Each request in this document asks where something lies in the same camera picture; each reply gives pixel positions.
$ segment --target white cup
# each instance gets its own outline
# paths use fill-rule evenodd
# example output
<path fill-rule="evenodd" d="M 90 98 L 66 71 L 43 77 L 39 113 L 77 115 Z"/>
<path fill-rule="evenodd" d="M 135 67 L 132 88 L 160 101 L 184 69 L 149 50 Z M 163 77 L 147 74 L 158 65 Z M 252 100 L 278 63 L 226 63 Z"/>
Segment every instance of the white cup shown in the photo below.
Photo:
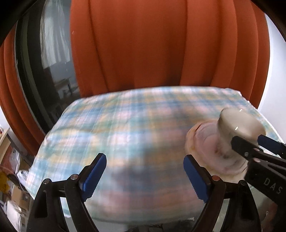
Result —
<path fill-rule="evenodd" d="M 224 108 L 221 111 L 218 123 L 218 150 L 225 160 L 235 162 L 236 167 L 245 162 L 245 159 L 231 148 L 231 140 L 239 136 L 258 145 L 259 135 L 266 135 L 263 125 L 243 109 Z"/>

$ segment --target blue gripper pad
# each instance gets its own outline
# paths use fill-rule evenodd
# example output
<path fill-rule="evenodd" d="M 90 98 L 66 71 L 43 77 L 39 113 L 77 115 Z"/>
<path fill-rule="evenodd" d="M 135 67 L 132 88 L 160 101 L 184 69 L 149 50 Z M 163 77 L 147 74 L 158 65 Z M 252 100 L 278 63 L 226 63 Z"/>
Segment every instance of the blue gripper pad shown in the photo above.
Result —
<path fill-rule="evenodd" d="M 259 135 L 257 142 L 260 146 L 266 148 L 267 150 L 271 151 L 276 155 L 282 152 L 281 144 L 269 137 L 266 137 L 264 135 Z"/>
<path fill-rule="evenodd" d="M 82 190 L 82 200 L 85 202 L 88 198 L 90 198 L 106 168 L 106 156 L 103 153 L 99 153 L 96 158 L 93 160 L 93 162 L 88 166 L 89 168 L 92 168 L 90 171 L 88 168 L 86 170 L 86 173 L 89 173 L 88 176 L 84 177 L 85 181 L 83 184 L 80 184 L 80 188 Z"/>
<path fill-rule="evenodd" d="M 206 203 L 211 186 L 209 177 L 192 155 L 185 156 L 183 166 L 198 198 Z"/>

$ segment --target plaid tablecloth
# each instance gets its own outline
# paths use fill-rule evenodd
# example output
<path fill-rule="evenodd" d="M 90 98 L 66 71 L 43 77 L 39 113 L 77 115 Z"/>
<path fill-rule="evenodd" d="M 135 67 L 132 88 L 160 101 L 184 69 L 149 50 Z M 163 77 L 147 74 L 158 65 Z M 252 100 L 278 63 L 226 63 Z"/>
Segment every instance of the plaid tablecloth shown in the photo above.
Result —
<path fill-rule="evenodd" d="M 98 153 L 107 167 L 86 201 L 92 218 L 123 223 L 185 219 L 202 210 L 184 169 L 185 136 L 197 122 L 218 119 L 224 107 L 265 118 L 238 91 L 215 87 L 156 87 L 76 100 L 42 143 L 26 188 L 36 196 L 45 178 L 67 179 Z M 62 201 L 65 215 L 67 203 Z"/>

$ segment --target orange curtain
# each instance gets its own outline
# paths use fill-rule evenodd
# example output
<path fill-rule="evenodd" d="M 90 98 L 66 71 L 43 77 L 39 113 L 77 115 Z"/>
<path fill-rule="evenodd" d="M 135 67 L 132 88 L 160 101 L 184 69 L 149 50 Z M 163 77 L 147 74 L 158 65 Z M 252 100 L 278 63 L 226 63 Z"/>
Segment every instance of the orange curtain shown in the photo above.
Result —
<path fill-rule="evenodd" d="M 70 32 L 82 97 L 196 85 L 237 89 L 259 105 L 269 36 L 250 0 L 73 0 Z"/>
<path fill-rule="evenodd" d="M 36 155 L 44 134 L 36 124 L 19 85 L 14 56 L 15 27 L 0 47 L 0 106 L 13 132 L 31 155 Z"/>

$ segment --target window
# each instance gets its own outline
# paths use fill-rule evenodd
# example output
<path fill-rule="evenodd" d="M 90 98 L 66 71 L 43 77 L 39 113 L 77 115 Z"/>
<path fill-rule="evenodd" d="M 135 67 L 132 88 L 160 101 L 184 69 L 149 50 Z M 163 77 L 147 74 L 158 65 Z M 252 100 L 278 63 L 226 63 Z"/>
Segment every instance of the window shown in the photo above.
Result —
<path fill-rule="evenodd" d="M 23 92 L 45 133 L 80 97 L 69 33 L 71 0 L 38 1 L 18 21 L 15 51 Z"/>

